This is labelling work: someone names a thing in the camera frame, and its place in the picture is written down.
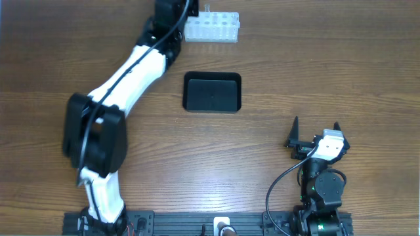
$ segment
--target white plastic mount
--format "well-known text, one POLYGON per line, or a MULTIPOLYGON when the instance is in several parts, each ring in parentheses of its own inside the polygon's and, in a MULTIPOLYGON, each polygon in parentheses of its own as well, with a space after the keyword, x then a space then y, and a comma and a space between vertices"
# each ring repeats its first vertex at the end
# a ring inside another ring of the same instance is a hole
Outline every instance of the white plastic mount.
POLYGON ((189 16, 185 23, 186 42, 238 42, 238 31, 241 27, 237 12, 211 12, 205 5, 205 11, 198 16, 189 16))
POLYGON ((98 173, 83 167, 80 177, 85 183, 86 194, 89 200, 89 214, 93 218, 98 219, 89 186, 91 183, 101 221, 114 223, 124 208, 124 201, 119 194, 118 171, 109 173, 107 177, 101 178, 98 173))
MULTIPOLYGON (((130 57, 114 73, 114 75, 101 87, 89 93, 88 96, 91 96, 94 102, 99 102, 99 100, 106 94, 108 89, 115 83, 115 81, 117 81, 124 71, 133 65, 134 62, 138 60, 148 49, 149 47, 147 46, 135 46, 130 57)), ((117 105, 121 111, 125 112, 125 116, 127 117, 131 108, 133 108, 134 104, 147 87, 165 73, 165 68, 165 55, 160 54, 156 49, 152 50, 139 64, 137 64, 137 66, 131 70, 131 73, 127 74, 118 83, 117 87, 105 99, 103 105, 117 105)))
POLYGON ((339 130, 324 129, 322 139, 318 142, 318 149, 313 158, 330 161, 340 154, 344 146, 344 136, 339 130))

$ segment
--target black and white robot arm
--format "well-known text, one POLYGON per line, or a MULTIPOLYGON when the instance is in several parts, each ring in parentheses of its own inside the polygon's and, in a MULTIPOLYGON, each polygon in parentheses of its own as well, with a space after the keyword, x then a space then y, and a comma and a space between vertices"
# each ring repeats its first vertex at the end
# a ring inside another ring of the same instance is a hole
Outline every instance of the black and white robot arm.
POLYGON ((128 221, 118 182, 127 154, 125 118, 175 61, 187 15, 198 15, 198 0, 157 0, 155 20, 146 24, 127 61, 87 96, 74 94, 69 99, 63 151, 77 168, 77 185, 85 185, 89 200, 79 224, 109 235, 125 231, 128 221))

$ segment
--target wooden tabletop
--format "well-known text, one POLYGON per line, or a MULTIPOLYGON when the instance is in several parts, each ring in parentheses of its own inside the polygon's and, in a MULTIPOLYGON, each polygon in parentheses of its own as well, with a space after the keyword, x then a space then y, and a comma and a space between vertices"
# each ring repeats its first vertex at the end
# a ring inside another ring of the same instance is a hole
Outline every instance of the wooden tabletop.
MULTIPOLYGON (((296 160, 282 146, 298 115, 310 141, 335 121, 351 144, 334 168, 356 235, 416 235, 419 223, 420 3, 203 0, 240 14, 239 41, 184 43, 137 102, 120 191, 129 210, 263 212, 272 181, 296 160), (236 114, 182 108, 187 71, 242 76, 236 114)), ((1 6, 0 233, 60 234, 88 205, 61 151, 64 112, 126 60, 138 0, 23 1, 1 6)), ((295 173, 272 210, 299 205, 295 173)))

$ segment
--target white container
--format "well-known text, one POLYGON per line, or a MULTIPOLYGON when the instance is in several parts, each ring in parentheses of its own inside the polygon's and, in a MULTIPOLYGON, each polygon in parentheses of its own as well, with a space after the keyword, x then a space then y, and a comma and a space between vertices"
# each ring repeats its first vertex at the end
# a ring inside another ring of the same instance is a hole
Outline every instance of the white container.
POLYGON ((198 16, 189 16, 185 23, 186 42, 238 42, 238 30, 241 27, 237 12, 210 12, 209 5, 198 16))

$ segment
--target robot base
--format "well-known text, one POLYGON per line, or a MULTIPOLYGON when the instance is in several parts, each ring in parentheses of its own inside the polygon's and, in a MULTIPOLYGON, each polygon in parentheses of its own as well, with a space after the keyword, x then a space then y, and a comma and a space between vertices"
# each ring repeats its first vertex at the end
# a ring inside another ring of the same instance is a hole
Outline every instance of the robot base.
MULTIPOLYGON (((288 233, 288 218, 292 212, 270 212, 278 225, 284 226, 288 233)), ((65 213, 63 222, 63 235, 80 235, 78 230, 79 213, 65 213)), ((230 225, 241 236, 279 236, 283 235, 275 229, 266 216, 261 213, 155 213, 151 210, 127 211, 129 221, 133 223, 135 236, 213 236, 213 219, 227 216, 230 225)), ((340 213, 341 221, 346 224, 349 235, 353 236, 353 226, 350 214, 340 213)), ((104 235, 91 227, 85 226, 84 234, 104 235)))

